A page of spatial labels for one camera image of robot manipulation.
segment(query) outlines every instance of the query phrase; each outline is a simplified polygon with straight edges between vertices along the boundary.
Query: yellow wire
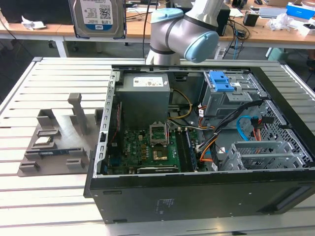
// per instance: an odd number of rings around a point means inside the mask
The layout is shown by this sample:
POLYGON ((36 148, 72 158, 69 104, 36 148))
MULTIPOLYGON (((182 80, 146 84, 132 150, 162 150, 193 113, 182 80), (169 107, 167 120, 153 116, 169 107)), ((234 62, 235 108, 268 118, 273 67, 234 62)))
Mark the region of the yellow wire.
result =
POLYGON ((178 89, 173 89, 173 90, 176 91, 176 92, 178 92, 178 93, 180 93, 180 94, 187 100, 187 102, 189 103, 189 111, 187 112, 187 114, 182 115, 182 116, 180 116, 180 117, 168 117, 168 119, 182 119, 182 118, 185 118, 185 117, 189 116, 190 113, 191 113, 191 111, 192 111, 192 103, 191 103, 191 101, 188 99, 188 97, 186 97, 185 94, 183 94, 183 93, 182 93, 181 91, 179 91, 178 89))

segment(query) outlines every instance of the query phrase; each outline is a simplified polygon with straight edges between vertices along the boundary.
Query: floor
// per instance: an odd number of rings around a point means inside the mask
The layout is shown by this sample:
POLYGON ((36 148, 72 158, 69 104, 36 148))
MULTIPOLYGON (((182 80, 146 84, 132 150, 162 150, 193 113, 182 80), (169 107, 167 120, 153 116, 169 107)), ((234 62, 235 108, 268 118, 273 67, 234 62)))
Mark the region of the floor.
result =
MULTIPOLYGON (((17 80, 23 74, 32 57, 58 57, 56 48, 49 48, 46 41, 25 40, 13 42, 14 49, 9 51, 2 49, 0 52, 0 103, 5 99, 7 94, 13 88, 17 80), (30 56, 23 46, 32 54, 30 56)), ((92 42, 68 42, 68 49, 71 57, 87 58, 141 58, 142 45, 140 43, 131 43, 125 46, 123 43, 103 43, 103 53, 96 53, 95 43, 92 42)), ((149 45, 145 45, 145 52, 149 51, 149 45)), ((239 55, 238 59, 248 60, 267 60, 265 54, 267 48, 245 48, 239 55)), ((290 53, 287 64, 297 73, 304 81, 310 75, 306 66, 306 50, 288 50, 290 53)), ((225 59, 232 59, 233 55, 227 54, 225 59)), ((313 74, 309 86, 315 87, 315 75, 313 74)))

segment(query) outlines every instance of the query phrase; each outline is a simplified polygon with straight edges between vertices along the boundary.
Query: light blue joint cap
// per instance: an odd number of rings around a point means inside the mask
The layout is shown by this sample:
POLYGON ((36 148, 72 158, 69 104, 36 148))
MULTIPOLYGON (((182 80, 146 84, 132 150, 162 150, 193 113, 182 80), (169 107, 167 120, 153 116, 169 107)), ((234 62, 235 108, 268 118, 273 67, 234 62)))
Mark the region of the light blue joint cap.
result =
POLYGON ((152 12, 151 24, 183 17, 184 12, 178 8, 162 8, 152 12))
POLYGON ((217 32, 206 32, 187 47, 184 58, 194 63, 203 62, 216 49, 218 41, 219 35, 217 32))

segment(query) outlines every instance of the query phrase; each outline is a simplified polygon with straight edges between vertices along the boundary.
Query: blue box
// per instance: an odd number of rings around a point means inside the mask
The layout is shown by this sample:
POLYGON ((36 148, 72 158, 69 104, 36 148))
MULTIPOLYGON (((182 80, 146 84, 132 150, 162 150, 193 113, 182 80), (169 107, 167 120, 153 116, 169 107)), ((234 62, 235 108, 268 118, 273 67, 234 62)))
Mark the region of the blue box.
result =
POLYGON ((286 6, 287 8, 287 15, 289 16, 296 16, 303 19, 309 20, 315 14, 314 8, 310 6, 298 6, 294 5, 292 2, 289 2, 286 6))

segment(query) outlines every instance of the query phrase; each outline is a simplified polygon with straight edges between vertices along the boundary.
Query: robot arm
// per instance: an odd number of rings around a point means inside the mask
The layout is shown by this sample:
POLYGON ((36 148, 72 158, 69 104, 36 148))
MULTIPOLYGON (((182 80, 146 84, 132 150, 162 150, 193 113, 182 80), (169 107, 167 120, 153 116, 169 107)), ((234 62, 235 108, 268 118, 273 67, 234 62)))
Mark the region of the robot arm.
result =
POLYGON ((185 15, 176 8, 155 11, 146 64, 176 65, 180 56, 200 63, 215 50, 219 35, 217 17, 223 0, 196 0, 185 15))

